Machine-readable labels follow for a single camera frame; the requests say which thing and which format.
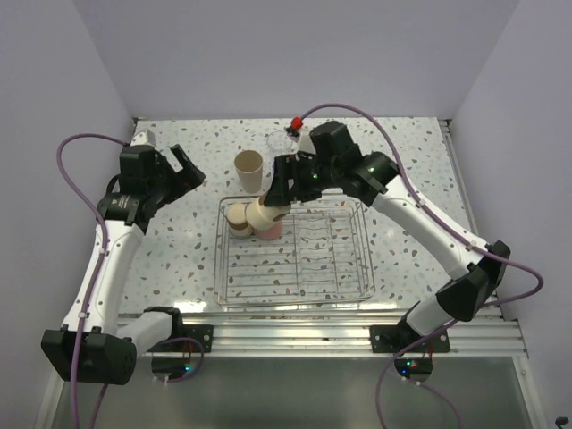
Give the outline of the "steel cup with cork band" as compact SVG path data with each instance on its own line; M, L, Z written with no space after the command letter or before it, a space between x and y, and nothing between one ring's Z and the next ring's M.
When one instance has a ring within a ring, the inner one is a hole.
M268 231L287 215L291 206L266 206L267 193L247 204L245 215L247 223L257 231Z

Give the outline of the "coral red plastic cup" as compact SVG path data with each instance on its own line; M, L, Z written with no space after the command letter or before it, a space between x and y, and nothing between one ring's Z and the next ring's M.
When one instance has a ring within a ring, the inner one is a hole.
M267 230L254 229L255 235L261 240L277 240L282 234L282 221L274 223Z

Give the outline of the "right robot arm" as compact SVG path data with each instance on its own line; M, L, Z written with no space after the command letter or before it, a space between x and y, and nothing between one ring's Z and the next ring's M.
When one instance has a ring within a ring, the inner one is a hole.
M385 336L393 347L419 350L445 324L471 321L499 286L509 247L500 240L490 244L455 223L406 183L393 159L377 151L363 154L345 124L329 121L307 136L310 151L273 160L264 206L313 201L327 189L341 189L389 217L431 253L450 279L410 308Z

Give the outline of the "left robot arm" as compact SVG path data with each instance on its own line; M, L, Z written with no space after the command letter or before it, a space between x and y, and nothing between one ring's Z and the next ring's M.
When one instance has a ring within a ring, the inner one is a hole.
M148 307L135 322L118 325L130 265L150 220L206 178L180 146L170 150L180 171L148 144L125 147L113 178L119 189L97 203L95 244L80 291L61 327L41 340L66 382L124 385L138 357L158 344L173 351L185 342L181 311L174 307Z

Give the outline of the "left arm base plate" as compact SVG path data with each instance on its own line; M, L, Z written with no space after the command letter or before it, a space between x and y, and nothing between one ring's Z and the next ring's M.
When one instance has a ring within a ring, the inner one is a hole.
M148 349L138 349L138 353L199 353L203 350L207 354L212 351L214 330L211 324L184 325L171 339L159 341Z

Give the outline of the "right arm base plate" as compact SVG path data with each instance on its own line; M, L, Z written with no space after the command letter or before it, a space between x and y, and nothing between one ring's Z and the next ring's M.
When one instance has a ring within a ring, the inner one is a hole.
M412 343L419 341L421 336L416 332L397 325L371 325L369 339L374 353L396 354ZM425 339L410 350L412 353L449 353L450 339L447 332L440 333L431 339Z

